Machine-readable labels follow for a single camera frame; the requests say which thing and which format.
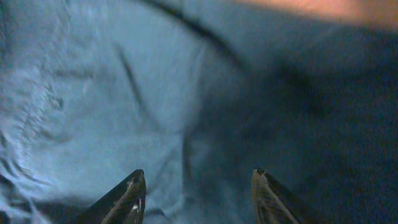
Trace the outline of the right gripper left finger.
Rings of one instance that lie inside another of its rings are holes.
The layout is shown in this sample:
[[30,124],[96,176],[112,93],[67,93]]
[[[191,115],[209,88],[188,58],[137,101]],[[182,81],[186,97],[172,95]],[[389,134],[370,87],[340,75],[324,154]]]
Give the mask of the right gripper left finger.
[[137,169],[77,216],[76,224],[142,224],[145,207],[146,180]]

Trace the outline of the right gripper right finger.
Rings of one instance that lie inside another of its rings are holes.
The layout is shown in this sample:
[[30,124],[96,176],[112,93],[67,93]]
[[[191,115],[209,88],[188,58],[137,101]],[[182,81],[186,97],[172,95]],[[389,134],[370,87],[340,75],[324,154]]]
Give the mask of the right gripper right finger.
[[253,170],[251,197],[257,224],[320,223],[316,211],[265,170]]

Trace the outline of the navy blue shorts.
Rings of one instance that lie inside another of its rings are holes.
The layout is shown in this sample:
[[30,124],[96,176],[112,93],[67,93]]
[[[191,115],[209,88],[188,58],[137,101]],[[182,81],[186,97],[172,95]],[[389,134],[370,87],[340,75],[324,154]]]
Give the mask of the navy blue shorts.
[[65,223],[136,169],[146,223],[253,223],[269,171],[397,222],[397,32],[232,1],[2,1],[1,222]]

